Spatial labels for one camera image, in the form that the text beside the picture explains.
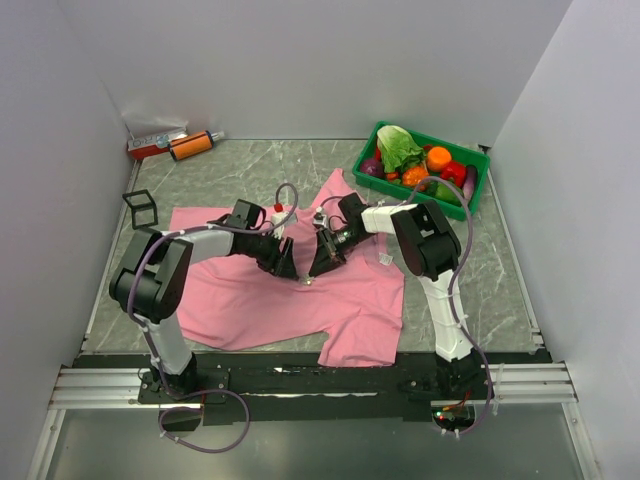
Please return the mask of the small black square frame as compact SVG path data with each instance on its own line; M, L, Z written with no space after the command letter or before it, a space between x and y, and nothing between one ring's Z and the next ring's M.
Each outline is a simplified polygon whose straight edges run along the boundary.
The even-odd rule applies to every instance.
M122 199L129 209L133 230L154 227L158 224L157 204L148 189L124 193Z

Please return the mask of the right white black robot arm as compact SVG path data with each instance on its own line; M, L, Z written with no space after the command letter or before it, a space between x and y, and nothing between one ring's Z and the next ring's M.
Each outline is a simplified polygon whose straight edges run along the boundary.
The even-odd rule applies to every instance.
M398 241L402 258L424 291L436 336L436 385L441 395L468 398L484 384L480 360L469 339L458 281L455 276L461 244L439 205L369 206L354 193L339 199L345 225L332 229L321 223L316 209L313 223L317 247L309 275L318 277L347 262L347 254L378 234Z

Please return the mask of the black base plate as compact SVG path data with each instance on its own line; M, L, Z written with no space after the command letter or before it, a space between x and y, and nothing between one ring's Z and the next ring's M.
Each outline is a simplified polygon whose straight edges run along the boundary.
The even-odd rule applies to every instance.
M387 367L323 367L315 353L200 353L196 394L173 399L152 382L146 355L88 355L61 371L51 404L59 408L155 409L172 431L184 424L399 418L470 424L470 408L547 401L566 376L548 352L480 359L484 384L468 398L446 398L433 353L400 353Z

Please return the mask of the purple onion toy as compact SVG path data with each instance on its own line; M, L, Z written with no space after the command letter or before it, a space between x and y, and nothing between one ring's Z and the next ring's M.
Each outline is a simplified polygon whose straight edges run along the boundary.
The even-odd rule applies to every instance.
M384 166L380 160L367 158L363 160L359 167L359 172L374 178L383 179L385 177Z

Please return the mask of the white garment care label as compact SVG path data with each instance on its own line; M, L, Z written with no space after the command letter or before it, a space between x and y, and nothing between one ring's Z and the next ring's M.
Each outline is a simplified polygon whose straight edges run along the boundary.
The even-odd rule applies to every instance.
M379 262L382 265L389 266L393 262L393 257L388 255L388 254L380 252L379 253Z

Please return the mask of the clear plastic bag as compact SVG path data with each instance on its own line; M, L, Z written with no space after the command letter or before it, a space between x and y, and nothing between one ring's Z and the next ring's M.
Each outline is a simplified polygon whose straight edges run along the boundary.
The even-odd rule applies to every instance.
M140 103L126 105L122 120L133 137L186 128L188 121L180 116L163 113Z

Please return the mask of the orange toy fruit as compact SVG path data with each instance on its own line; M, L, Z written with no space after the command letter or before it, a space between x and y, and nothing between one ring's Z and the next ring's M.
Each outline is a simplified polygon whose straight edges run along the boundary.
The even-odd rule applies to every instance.
M451 153L442 146L434 146L426 153L426 165L430 172L442 172L451 161Z

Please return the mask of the orange cylindrical bottle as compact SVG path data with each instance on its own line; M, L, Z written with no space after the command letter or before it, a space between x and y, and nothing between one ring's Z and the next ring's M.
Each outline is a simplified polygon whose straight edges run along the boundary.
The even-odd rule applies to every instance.
M182 161L214 148L215 144L225 138L223 131L211 132L203 130L180 139L172 140L169 153L174 161Z

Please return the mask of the purple eggplant toy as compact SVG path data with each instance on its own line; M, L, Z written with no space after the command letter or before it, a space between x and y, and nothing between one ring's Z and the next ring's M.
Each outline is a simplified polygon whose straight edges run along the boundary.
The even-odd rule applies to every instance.
M478 181L478 170L473 165L468 165L466 167L466 175L463 185L461 187L463 198L466 203L469 203L476 190L476 185Z

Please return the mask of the pink t-shirt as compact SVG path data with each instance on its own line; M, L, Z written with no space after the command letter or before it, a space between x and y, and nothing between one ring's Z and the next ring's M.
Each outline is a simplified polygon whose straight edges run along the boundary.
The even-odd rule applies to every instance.
M197 263L177 310L183 335L236 351L324 332L320 365L390 365L403 325L404 275L393 262L382 265L380 252L388 254L383 234L310 286L275 278L243 255Z

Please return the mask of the aluminium rail frame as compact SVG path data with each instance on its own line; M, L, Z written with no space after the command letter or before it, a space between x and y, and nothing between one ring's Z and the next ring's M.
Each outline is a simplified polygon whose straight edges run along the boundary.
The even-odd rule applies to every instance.
M447 380L431 353L402 353L380 368L321 367L311 353L200 354L199 385L191 394L170 394L142 366L141 355L82 357L60 370L29 472L46 477L64 417L71 410L180 407L202 413L212 424L233 416L228 393L245 399L252 421L344 420L399 417L432 421L439 408L488 405L491 413L509 404L559 404L582 474L601 478L568 367L547 352L492 353L487 365L476 358L454 369L466 374Z

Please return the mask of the green pepper toy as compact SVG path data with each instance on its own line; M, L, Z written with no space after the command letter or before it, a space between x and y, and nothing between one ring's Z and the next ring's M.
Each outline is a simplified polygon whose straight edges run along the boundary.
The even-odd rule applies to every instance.
M464 200L462 190L451 182L434 182L429 193L437 200L460 207Z

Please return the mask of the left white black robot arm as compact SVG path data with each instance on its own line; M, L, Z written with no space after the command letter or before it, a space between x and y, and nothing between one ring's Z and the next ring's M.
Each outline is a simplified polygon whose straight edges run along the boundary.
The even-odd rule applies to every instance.
M191 399L199 384L197 360L177 317L191 266L243 255L276 278L299 278L294 241L284 235L287 224L297 220L296 208L275 214L269 227L260 228L266 210L239 200L231 213L202 225L170 232L143 227L134 234L109 295L141 330L151 353L152 382L174 401Z

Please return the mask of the red white flat box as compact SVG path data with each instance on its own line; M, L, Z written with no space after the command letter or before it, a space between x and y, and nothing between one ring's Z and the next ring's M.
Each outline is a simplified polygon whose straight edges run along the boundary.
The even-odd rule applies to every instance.
M173 140L187 136L185 128L178 128L144 137L136 137L128 141L127 152L133 160L143 160L147 157L167 152Z

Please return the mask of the green plastic bin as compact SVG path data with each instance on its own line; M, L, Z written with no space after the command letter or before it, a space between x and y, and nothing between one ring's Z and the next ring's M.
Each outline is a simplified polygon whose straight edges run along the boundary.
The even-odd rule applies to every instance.
M469 203L466 203L464 199L460 207L439 201L429 193L429 188L433 185L434 182L444 183L446 181L440 178L440 173L430 172L427 169L429 172L429 176L425 180L420 182L414 189L407 188L402 185L401 177L403 173L400 172L385 172L385 177L383 179L374 178L360 173L359 167L363 160L367 158L375 158L376 160L381 161L381 153L376 144L376 132L380 127L384 125L395 124L384 121L376 124L358 160L352 168L353 175L358 185L369 188L384 195L391 196L395 199L406 200L408 202L422 202L427 199L434 199L440 205L446 216L456 220L463 220L465 218L466 211L470 211L470 213L475 213L477 211L490 165L489 156L481 151L476 151L471 148L455 145L453 143L439 140L434 137L430 137L425 134L407 130L404 128L412 135L414 141L425 150L425 159L418 165L422 165L427 169L427 151L434 146L442 146L449 150L452 155L452 160L459 162L466 167L468 165L473 165L477 168L478 181L473 198Z

